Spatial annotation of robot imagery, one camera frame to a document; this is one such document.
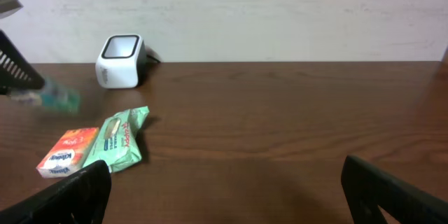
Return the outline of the teal tissue pack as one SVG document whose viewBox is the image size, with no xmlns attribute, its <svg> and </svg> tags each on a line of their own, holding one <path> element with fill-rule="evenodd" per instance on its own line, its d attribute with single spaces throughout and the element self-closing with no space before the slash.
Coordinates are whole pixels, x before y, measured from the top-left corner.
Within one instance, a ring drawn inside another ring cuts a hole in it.
<svg viewBox="0 0 448 224">
<path fill-rule="evenodd" d="M 51 79 L 46 79 L 40 90 L 14 89 L 8 91 L 6 96 L 24 105 L 66 113 L 77 113 L 81 105 L 81 96 L 76 90 Z"/>
</svg>

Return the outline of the orange tissue pack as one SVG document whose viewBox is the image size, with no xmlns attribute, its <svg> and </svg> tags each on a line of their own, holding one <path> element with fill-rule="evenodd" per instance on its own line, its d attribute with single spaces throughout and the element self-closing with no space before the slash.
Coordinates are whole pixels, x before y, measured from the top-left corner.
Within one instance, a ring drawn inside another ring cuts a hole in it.
<svg viewBox="0 0 448 224">
<path fill-rule="evenodd" d="M 77 172 L 83 167 L 98 133 L 98 127 L 66 131 L 36 170 L 45 179 L 66 177 Z"/>
</svg>

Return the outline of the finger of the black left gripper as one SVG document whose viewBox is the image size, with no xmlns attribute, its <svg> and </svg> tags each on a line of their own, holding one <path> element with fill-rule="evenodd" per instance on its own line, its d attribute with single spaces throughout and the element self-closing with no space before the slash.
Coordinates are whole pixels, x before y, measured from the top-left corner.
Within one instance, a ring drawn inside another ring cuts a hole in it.
<svg viewBox="0 0 448 224">
<path fill-rule="evenodd" d="M 1 31 L 1 94 L 7 95 L 11 90 L 40 90 L 44 85 L 44 78 Z"/>
</svg>

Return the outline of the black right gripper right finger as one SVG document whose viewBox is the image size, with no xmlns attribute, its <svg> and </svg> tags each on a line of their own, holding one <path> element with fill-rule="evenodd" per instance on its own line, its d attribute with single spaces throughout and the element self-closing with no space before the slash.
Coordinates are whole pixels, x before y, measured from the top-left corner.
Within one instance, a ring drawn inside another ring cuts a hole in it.
<svg viewBox="0 0 448 224">
<path fill-rule="evenodd" d="M 376 166 L 348 155 L 341 184 L 354 223 L 385 223 L 382 211 L 399 223 L 447 223 L 447 203 Z"/>
</svg>

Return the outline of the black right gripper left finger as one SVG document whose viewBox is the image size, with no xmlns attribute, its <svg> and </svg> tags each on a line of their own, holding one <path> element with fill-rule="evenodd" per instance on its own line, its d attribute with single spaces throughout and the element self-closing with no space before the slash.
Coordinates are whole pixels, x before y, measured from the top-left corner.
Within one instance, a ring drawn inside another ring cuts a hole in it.
<svg viewBox="0 0 448 224">
<path fill-rule="evenodd" d="M 105 161 L 96 161 L 1 211 L 1 224 L 102 224 L 111 191 Z"/>
</svg>

